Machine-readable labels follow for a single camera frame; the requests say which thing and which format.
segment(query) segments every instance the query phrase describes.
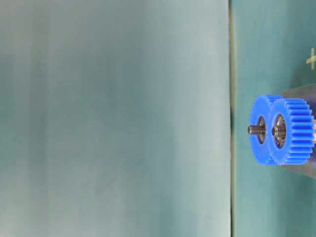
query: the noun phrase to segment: bolt thread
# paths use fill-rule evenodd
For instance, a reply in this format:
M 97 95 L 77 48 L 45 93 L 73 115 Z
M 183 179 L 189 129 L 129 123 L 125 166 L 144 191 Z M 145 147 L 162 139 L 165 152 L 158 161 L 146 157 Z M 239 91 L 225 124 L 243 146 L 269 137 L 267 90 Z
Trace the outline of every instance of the bolt thread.
M 272 135 L 276 138 L 284 138 L 286 135 L 286 128 L 284 125 L 274 126 L 272 129 Z
M 251 125 L 248 127 L 248 134 L 249 135 L 261 135 L 266 133 L 265 126 L 261 125 Z

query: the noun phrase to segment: blue gear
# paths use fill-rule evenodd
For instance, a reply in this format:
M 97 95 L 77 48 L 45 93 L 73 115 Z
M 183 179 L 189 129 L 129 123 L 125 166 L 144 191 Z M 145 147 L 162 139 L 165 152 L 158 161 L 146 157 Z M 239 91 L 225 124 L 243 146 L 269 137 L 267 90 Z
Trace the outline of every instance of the blue gear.
M 303 164 L 314 146 L 314 123 L 310 106 L 303 99 L 277 99 L 271 106 L 267 122 L 267 137 L 270 156 L 278 165 Z M 286 127 L 283 147 L 279 148 L 272 135 L 276 119 L 282 115 Z
M 280 95 L 259 95 L 252 105 L 250 113 L 250 125 L 257 125 L 262 116 L 267 125 L 269 112 L 272 103 L 282 98 Z M 263 144 L 259 142 L 257 135 L 249 135 L 253 155 L 259 165 L 277 165 L 274 159 L 269 155 L 267 134 Z

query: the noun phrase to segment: teal surface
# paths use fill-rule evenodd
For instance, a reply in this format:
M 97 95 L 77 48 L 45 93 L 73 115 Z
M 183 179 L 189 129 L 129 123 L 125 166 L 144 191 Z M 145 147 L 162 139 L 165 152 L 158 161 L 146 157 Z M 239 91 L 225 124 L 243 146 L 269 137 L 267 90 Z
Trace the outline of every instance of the teal surface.
M 260 167 L 247 126 L 259 94 L 316 82 L 306 64 L 316 47 L 315 1 L 232 0 L 233 236 L 316 235 L 316 182 L 281 167 Z
M 228 3 L 0 13 L 0 236 L 230 235 Z

